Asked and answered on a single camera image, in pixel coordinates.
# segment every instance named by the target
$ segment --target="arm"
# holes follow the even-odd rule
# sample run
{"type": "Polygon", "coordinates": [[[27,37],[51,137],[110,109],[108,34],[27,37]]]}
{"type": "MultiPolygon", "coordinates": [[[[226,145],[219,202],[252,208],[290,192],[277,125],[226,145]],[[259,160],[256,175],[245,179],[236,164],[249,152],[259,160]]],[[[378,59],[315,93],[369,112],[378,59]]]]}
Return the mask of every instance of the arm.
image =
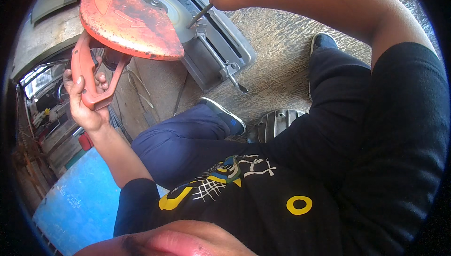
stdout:
{"type": "Polygon", "coordinates": [[[210,0],[224,11],[263,7],[307,16],[359,39],[373,49],[372,67],[388,48],[415,42],[434,48],[409,10],[398,0],[210,0]]]}
{"type": "MultiPolygon", "coordinates": [[[[96,75],[96,82],[98,92],[103,92],[108,88],[103,72],[96,75]]],[[[72,71],[66,70],[64,85],[70,96],[72,117],[88,133],[100,156],[110,168],[111,175],[118,187],[123,188],[129,181],[138,178],[153,180],[136,153],[111,127],[108,109],[104,107],[98,111],[92,111],[83,104],[81,93],[84,88],[84,78],[81,76],[74,83],[72,71]]]]}

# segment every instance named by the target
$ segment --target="graphic print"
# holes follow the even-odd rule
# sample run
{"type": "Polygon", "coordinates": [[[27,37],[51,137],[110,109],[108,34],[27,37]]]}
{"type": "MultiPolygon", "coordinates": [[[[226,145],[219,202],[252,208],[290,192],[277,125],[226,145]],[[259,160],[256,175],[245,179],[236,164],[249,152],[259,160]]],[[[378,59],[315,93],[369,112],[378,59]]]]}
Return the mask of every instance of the graphic print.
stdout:
{"type": "Polygon", "coordinates": [[[273,170],[267,159],[261,159],[258,155],[231,156],[224,162],[219,162],[200,177],[193,181],[176,187],[160,199],[161,210],[172,210],[189,194],[193,200],[211,198],[215,201],[221,193],[221,189],[231,183],[241,187],[241,179],[252,174],[266,174],[274,176],[273,170]]]}

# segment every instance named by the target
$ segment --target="black sneaker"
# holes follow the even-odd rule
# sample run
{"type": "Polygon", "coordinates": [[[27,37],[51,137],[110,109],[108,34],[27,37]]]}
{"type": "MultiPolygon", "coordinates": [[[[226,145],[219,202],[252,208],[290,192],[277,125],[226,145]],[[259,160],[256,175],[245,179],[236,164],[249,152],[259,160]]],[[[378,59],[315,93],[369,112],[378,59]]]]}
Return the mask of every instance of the black sneaker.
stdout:
{"type": "Polygon", "coordinates": [[[246,124],[239,117],[222,107],[217,102],[206,97],[201,97],[198,104],[209,107],[216,115],[221,118],[229,127],[231,135],[241,136],[246,133],[246,124]]]}
{"type": "MultiPolygon", "coordinates": [[[[337,41],[335,41],[334,37],[324,32],[317,33],[313,36],[310,55],[313,54],[313,51],[321,47],[338,49],[337,41]]],[[[312,93],[310,92],[310,83],[308,84],[308,98],[310,101],[313,101],[312,93]]]]}

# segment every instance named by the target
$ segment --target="orange handle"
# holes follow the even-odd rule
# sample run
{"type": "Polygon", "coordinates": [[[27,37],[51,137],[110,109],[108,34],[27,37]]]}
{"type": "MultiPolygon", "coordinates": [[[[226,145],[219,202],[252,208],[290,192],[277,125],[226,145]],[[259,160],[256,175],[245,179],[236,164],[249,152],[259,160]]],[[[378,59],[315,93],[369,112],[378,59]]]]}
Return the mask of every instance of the orange handle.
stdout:
{"type": "Polygon", "coordinates": [[[122,71],[126,66],[126,61],[129,58],[126,54],[122,55],[111,83],[105,92],[98,94],[96,90],[96,83],[94,81],[94,73],[96,72],[96,65],[91,56],[91,48],[89,43],[93,38],[83,31],[82,35],[77,41],[74,50],[72,51],[72,80],[75,82],[80,75],[85,79],[85,87],[82,92],[82,101],[89,109],[96,111],[102,107],[108,106],[113,101],[114,91],[117,83],[121,77],[122,71]]]}

